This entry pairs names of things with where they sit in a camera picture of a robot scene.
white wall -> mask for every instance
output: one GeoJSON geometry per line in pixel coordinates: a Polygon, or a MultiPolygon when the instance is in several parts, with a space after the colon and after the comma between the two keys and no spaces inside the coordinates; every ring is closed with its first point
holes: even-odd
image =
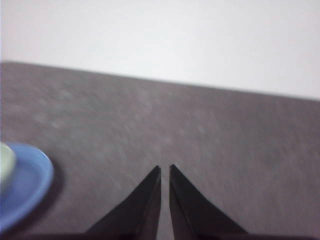
{"type": "Polygon", "coordinates": [[[2,0],[2,61],[320,99],[320,0],[2,0]]]}

blue saucer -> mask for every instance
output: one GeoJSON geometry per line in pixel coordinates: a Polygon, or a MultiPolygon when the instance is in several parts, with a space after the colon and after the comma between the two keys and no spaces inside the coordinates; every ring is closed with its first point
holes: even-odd
{"type": "Polygon", "coordinates": [[[12,182],[0,197],[0,233],[12,227],[42,200],[53,179],[50,159],[38,148],[7,144],[16,155],[12,182]]]}

